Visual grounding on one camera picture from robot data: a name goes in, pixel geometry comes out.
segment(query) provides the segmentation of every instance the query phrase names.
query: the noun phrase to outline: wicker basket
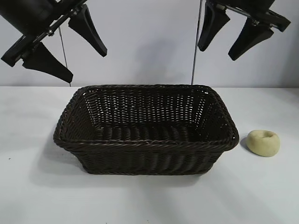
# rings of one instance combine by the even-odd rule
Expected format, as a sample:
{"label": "wicker basket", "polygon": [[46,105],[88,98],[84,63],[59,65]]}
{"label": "wicker basket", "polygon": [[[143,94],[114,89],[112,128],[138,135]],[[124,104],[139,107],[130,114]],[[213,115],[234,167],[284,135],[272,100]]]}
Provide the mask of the wicker basket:
{"label": "wicker basket", "polygon": [[202,85],[103,85],[79,89],[54,142],[91,174],[207,172],[239,142],[219,95]]}

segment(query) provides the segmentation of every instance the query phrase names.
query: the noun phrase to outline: basket weave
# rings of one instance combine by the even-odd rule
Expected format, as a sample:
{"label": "basket weave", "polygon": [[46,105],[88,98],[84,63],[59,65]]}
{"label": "basket weave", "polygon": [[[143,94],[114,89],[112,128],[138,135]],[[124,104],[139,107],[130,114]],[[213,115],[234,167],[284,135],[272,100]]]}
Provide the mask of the basket weave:
{"label": "basket weave", "polygon": [[79,89],[54,142],[91,174],[207,172],[239,142],[219,95],[202,85],[103,85]]}

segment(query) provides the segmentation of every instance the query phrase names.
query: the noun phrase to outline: play dough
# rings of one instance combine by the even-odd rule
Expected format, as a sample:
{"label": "play dough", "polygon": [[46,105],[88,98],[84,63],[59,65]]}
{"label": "play dough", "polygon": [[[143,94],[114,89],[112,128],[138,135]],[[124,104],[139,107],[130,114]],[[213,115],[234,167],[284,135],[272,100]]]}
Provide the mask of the play dough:
{"label": "play dough", "polygon": [[255,154],[267,157],[276,155],[280,148],[278,135],[264,130],[250,132],[247,136],[246,144]]}

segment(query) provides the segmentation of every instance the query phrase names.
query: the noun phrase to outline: black clamp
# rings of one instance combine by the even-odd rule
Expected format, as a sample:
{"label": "black clamp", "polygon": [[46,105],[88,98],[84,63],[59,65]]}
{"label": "black clamp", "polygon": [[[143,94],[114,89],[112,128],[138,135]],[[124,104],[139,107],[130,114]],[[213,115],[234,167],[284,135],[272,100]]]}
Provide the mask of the black clamp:
{"label": "black clamp", "polygon": [[226,10],[247,16],[246,23],[228,55],[238,59],[247,50],[269,39],[277,28],[281,32],[290,25],[285,17],[269,10],[274,0],[206,0],[205,19],[198,47],[205,51],[216,34],[230,21]]}
{"label": "black clamp", "polygon": [[[86,0],[63,0],[60,2],[41,0],[38,3],[27,0],[10,0],[0,3],[0,14],[23,33],[23,36],[1,59],[12,67],[22,59],[23,67],[26,69],[42,71],[71,83],[73,74],[47,50],[41,41],[46,36],[52,36],[59,26],[70,18],[69,27],[105,57],[107,48],[100,39],[84,2]],[[23,15],[20,16],[15,8],[21,6]]]}

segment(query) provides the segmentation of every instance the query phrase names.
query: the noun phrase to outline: white backdrop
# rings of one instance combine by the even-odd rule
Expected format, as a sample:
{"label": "white backdrop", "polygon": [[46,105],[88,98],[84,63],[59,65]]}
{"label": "white backdrop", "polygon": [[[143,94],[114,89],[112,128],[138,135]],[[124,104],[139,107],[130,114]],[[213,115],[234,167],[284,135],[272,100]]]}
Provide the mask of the white backdrop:
{"label": "white backdrop", "polygon": [[[83,38],[62,26],[73,86],[90,84],[188,84],[191,81],[199,0],[110,0],[87,2],[94,24],[108,48],[102,58]],[[290,27],[233,62],[228,51],[245,18],[231,21],[205,53],[199,52],[195,83],[210,86],[299,87],[299,1],[276,0],[273,9],[292,21]],[[21,36],[3,18],[0,53]],[[45,45],[64,63],[58,33]],[[67,86],[50,75],[0,62],[0,85]]]}

